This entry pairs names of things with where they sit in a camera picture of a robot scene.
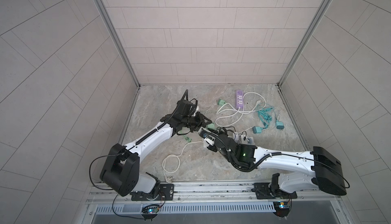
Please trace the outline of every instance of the white power cord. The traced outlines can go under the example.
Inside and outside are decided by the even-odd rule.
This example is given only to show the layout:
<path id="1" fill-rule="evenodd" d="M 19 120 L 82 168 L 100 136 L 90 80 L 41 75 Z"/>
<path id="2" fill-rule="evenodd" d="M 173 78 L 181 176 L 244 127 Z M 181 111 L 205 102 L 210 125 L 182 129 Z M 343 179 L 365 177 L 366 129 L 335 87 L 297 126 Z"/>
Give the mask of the white power cord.
<path id="1" fill-rule="evenodd" d="M 186 143 L 184 146 L 183 146 L 183 149 L 182 149 L 182 152 L 181 154 L 170 154 L 168 155 L 166 158 L 164 158 L 163 160 L 163 163 L 161 164 L 161 166 L 163 167 L 163 173 L 164 173 L 164 178 L 166 180 L 167 183 L 172 183 L 171 179 L 169 179 L 167 176 L 166 176 L 166 173 L 175 173 L 176 171 L 178 171 L 179 167 L 181 166 L 181 160 L 179 159 L 179 156 L 181 156 L 183 154 L 183 151 L 185 150 L 186 146 L 188 146 L 189 144 L 191 143 L 202 143 L 203 141 L 197 141 L 197 142 L 189 142 L 189 143 Z M 167 171 L 166 170 L 166 161 L 168 158 L 170 157 L 176 157 L 178 159 L 178 167 L 174 170 L 174 171 Z"/>
<path id="2" fill-rule="evenodd" d="M 245 97 L 247 94 L 256 94 L 256 95 L 259 95 L 259 96 L 264 100 L 264 103 L 263 103 L 264 106 L 263 106 L 262 108 L 265 108 L 265 106 L 266 106 L 266 99 L 265 99 L 262 95 L 260 95 L 260 94 L 258 94 L 258 93 L 256 93 L 256 92 L 247 92 L 247 93 L 245 93 L 245 94 L 243 95 L 243 100 L 244 100 L 244 97 Z M 231 106 L 232 109 L 223 109 L 223 110 L 222 110 L 222 108 L 223 108 L 225 105 L 227 105 L 227 104 L 228 104 L 229 106 Z M 227 116 L 218 117 L 218 118 L 215 120 L 215 125 L 217 125 L 217 126 L 219 126 L 219 127 L 228 127 L 228 126 L 232 126 L 233 124 L 237 123 L 237 122 L 242 118 L 243 114 L 250 114 L 250 113 L 252 113 L 252 112 L 256 112 L 257 110 L 255 110 L 255 108 L 257 107 L 258 104 L 259 104 L 259 103 L 257 103 L 257 104 L 254 106 L 254 108 L 253 108 L 252 110 L 247 110 L 247 111 L 244 110 L 244 104 L 243 104 L 243 110 L 240 111 L 240 108 L 239 108 L 239 109 L 235 109 L 230 103 L 225 103 L 225 104 L 223 104 L 223 105 L 220 107 L 220 109 L 218 109 L 218 111 L 216 112 L 216 114 L 218 114 L 218 113 L 220 113 L 220 112 L 223 112 L 223 111 L 226 111 L 226 110 L 232 110 L 232 111 L 235 111 L 235 113 L 232 114 L 232 115 L 227 115 Z M 218 119 L 231 117 L 231 116 L 236 115 L 237 113 L 240 113 L 241 116 L 240 116 L 239 119 L 237 119 L 235 122 L 233 122 L 233 123 L 231 123 L 231 124 L 228 124 L 228 125 L 224 125 L 224 126 L 217 123 L 217 120 L 218 120 Z"/>

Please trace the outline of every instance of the tiled wall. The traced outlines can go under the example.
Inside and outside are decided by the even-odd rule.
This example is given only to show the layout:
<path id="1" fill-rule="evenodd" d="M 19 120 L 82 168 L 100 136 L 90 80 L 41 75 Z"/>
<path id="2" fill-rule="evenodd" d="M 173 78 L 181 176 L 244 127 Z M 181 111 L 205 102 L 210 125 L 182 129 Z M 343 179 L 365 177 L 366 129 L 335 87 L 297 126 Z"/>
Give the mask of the tiled wall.
<path id="1" fill-rule="evenodd" d="M 282 86 L 308 144 L 342 162 L 356 224 L 391 223 L 390 50 L 391 0 L 333 0 Z"/>
<path id="2" fill-rule="evenodd" d="M 135 90 L 92 0 L 1 0 L 0 223 L 71 223 Z"/>
<path id="3" fill-rule="evenodd" d="M 141 84 L 276 83 L 321 0 L 103 0 Z"/>

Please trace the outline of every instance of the power strip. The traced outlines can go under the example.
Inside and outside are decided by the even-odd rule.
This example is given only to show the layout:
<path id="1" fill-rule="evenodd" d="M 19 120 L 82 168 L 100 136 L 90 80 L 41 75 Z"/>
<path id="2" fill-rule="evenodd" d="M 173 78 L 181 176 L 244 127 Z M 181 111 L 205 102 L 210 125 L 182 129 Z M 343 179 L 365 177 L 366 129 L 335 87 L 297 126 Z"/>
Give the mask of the power strip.
<path id="1" fill-rule="evenodd" d="M 243 91 L 236 90 L 236 98 L 235 98 L 236 108 L 243 110 Z"/>

